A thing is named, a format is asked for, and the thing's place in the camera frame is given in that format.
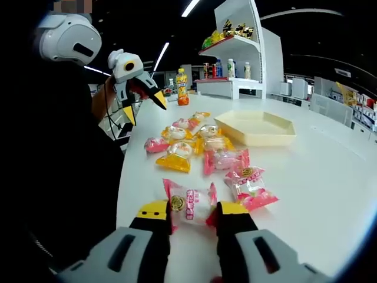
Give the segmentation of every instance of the white helmet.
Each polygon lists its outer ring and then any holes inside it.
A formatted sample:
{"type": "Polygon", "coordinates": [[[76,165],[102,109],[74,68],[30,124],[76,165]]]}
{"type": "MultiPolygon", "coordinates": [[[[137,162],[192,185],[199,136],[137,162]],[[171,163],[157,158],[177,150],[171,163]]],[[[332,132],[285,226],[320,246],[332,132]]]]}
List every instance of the white helmet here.
{"type": "Polygon", "coordinates": [[[47,15],[38,25],[35,47],[48,61],[72,61],[89,64],[102,46],[98,31],[91,25],[89,15],[47,15]]]}

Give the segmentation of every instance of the hexagonal tray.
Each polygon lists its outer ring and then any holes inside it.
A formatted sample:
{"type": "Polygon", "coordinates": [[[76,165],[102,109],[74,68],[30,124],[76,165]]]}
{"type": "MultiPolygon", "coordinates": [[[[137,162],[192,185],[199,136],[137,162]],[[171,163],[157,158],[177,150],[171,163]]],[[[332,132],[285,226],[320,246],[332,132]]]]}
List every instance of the hexagonal tray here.
{"type": "Polygon", "coordinates": [[[223,133],[247,146],[288,146],[293,123],[263,111],[232,110],[214,118],[223,133]]]}

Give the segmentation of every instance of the cable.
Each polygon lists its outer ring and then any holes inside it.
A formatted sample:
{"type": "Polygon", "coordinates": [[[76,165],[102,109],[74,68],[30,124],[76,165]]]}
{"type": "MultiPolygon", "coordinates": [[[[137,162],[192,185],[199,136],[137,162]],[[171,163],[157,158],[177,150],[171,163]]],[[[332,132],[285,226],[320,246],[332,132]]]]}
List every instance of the cable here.
{"type": "Polygon", "coordinates": [[[108,106],[107,106],[107,92],[106,92],[106,82],[104,84],[104,90],[105,90],[105,104],[106,104],[106,113],[107,113],[107,117],[108,117],[108,122],[110,124],[110,130],[111,130],[111,133],[113,134],[113,137],[114,137],[114,140],[117,140],[115,134],[114,134],[114,131],[113,131],[113,127],[111,126],[111,122],[113,122],[116,126],[117,124],[112,120],[112,118],[110,117],[110,114],[108,112],[108,106]]]}

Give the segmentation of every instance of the gold coin logo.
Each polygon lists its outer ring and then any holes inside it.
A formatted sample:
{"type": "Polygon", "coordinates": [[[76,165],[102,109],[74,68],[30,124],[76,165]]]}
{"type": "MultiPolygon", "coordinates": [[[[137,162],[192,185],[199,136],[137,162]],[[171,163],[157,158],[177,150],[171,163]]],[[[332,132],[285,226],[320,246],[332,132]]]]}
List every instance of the gold coin logo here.
{"type": "Polygon", "coordinates": [[[183,209],[184,199],[181,196],[172,196],[170,202],[172,211],[181,211],[183,209]]]}
{"type": "Polygon", "coordinates": [[[242,176],[249,177],[251,174],[253,174],[253,168],[245,168],[242,170],[242,176]]]}

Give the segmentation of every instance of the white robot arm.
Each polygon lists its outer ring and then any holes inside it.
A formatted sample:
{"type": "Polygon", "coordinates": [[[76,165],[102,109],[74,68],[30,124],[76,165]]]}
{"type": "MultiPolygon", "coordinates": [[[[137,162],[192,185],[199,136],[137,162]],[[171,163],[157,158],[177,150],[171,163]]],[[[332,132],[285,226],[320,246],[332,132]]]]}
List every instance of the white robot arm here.
{"type": "Polygon", "coordinates": [[[156,82],[144,71],[143,62],[138,55],[126,53],[123,49],[113,51],[107,60],[108,67],[113,70],[114,89],[117,98],[123,105],[123,111],[133,125],[135,115],[130,97],[130,80],[144,90],[144,92],[162,109],[166,110],[166,100],[163,92],[158,89],[156,82]]]}

